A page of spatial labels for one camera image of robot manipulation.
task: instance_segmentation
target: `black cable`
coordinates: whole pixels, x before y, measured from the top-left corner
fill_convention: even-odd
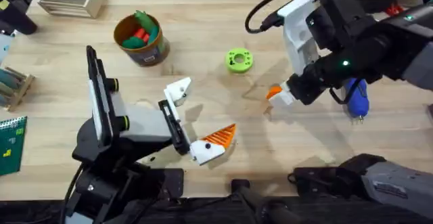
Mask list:
[[[128,222],[129,224],[136,224],[142,217],[143,215],[146,213],[146,211],[153,206],[155,203],[157,203],[158,199],[153,199],[152,201],[149,202],[149,204],[147,204],[143,209],[140,210],[140,212],[134,217],[134,219],[130,222]]]
[[[291,184],[296,184],[296,179],[295,179],[294,173],[289,173],[289,175],[287,175],[287,180]]]
[[[345,105],[347,104],[353,93],[355,92],[355,89],[357,89],[359,83],[361,82],[362,79],[356,79],[356,81],[353,83],[352,87],[350,87],[349,92],[347,93],[346,97],[344,98],[344,100],[341,100],[336,93],[334,92],[334,90],[332,88],[329,88],[329,93],[331,94],[331,96],[333,97],[333,99],[339,103],[340,105]]]
[[[83,168],[84,168],[84,164],[81,163],[80,166],[78,167],[78,169],[76,170],[75,175],[72,178],[72,181],[69,184],[68,191],[66,191],[66,195],[65,195],[65,198],[64,198],[64,201],[63,201],[63,206],[62,206],[62,209],[60,211],[59,224],[64,224],[65,223],[66,205],[67,205],[67,203],[69,201],[70,194],[72,193],[72,189],[74,188],[75,182],[78,179],[78,176],[80,175],[80,173],[83,171]]]
[[[257,224],[256,215],[252,212],[252,209],[248,206],[245,198],[241,194],[239,194],[237,192],[233,193],[233,194],[230,194],[230,195],[228,195],[228,196],[226,196],[224,198],[219,198],[218,200],[207,202],[207,203],[201,204],[199,206],[195,206],[193,208],[183,208],[181,206],[180,208],[172,208],[172,209],[169,209],[169,208],[154,208],[154,210],[157,210],[157,211],[160,211],[160,212],[184,212],[184,213],[186,213],[186,212],[193,212],[193,211],[198,210],[200,208],[204,208],[206,206],[210,206],[210,205],[222,202],[222,201],[226,201],[228,199],[231,199],[234,196],[237,196],[241,200],[242,205],[248,211],[248,216],[252,219],[252,221],[253,221],[254,224]]]
[[[259,4],[257,4],[252,10],[251,12],[246,16],[245,19],[245,29],[250,33],[250,34],[257,34],[263,31],[266,31],[267,29],[269,29],[270,27],[272,27],[272,23],[267,23],[267,22],[263,22],[262,25],[260,26],[260,28],[257,29],[251,29],[250,28],[250,20],[253,17],[253,15],[260,10],[262,7],[264,7],[266,4],[270,3],[273,0],[263,0],[261,1]]]

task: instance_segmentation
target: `green ring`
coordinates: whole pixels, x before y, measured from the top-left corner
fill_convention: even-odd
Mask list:
[[[244,61],[243,62],[236,62],[235,57],[239,56]],[[243,73],[248,71],[253,64],[252,54],[250,51],[248,51],[245,48],[235,48],[227,52],[227,55],[225,55],[225,65],[227,68],[236,73]]]

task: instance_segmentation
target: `orange toy piece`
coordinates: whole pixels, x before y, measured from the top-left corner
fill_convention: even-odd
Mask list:
[[[266,95],[266,99],[271,99],[274,95],[278,94],[281,91],[283,91],[283,89],[280,86],[271,87],[268,91],[268,94]]]
[[[217,145],[221,145],[225,149],[227,149],[230,146],[231,140],[235,136],[235,132],[236,132],[236,124],[233,123],[232,125],[225,127],[224,129],[221,129],[211,135],[202,138],[202,140],[207,141],[209,143],[215,143]]]
[[[149,41],[149,34],[145,33],[144,37],[143,37],[144,42],[148,42]]]
[[[146,33],[146,31],[144,30],[144,28],[140,28],[139,30],[137,30],[137,32],[134,34],[134,36],[142,39],[145,33]]]

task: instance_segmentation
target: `wooden table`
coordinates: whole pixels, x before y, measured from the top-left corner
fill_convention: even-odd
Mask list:
[[[180,157],[173,147],[154,154],[153,162],[142,160],[185,169],[185,196],[224,196],[233,178],[252,180],[264,194],[296,194],[286,181],[295,166],[340,164],[364,152],[433,172],[433,130],[426,113],[433,93],[405,82],[382,79],[369,86],[371,110],[362,125],[353,125],[329,93],[310,106],[269,112],[267,89],[292,69],[282,29],[259,35],[244,30],[246,14],[259,1],[108,0],[92,20],[50,16],[34,0],[28,15],[39,31],[18,35],[5,60],[37,79],[16,113],[0,112],[1,119],[28,116],[21,171],[0,177],[0,199],[63,198],[78,166],[71,158],[76,133],[91,115],[86,45],[96,49],[108,76],[119,79],[124,101],[156,107],[167,84],[190,76],[192,94],[179,108],[188,132],[203,137],[237,123],[230,151],[207,165]],[[272,3],[256,21],[286,1]],[[151,68],[135,65],[112,38],[116,23],[136,9],[157,17],[171,44],[167,59]],[[224,56],[234,47],[254,54],[249,72],[227,71]]]

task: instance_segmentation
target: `blue glue gun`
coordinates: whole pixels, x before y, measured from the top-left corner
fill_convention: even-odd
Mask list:
[[[348,79],[344,84],[346,93],[355,83],[356,79]],[[353,118],[359,118],[362,122],[365,116],[367,116],[369,110],[369,101],[367,96],[367,83],[365,80],[359,82],[358,87],[355,89],[351,99],[347,103],[347,109],[349,114]]]

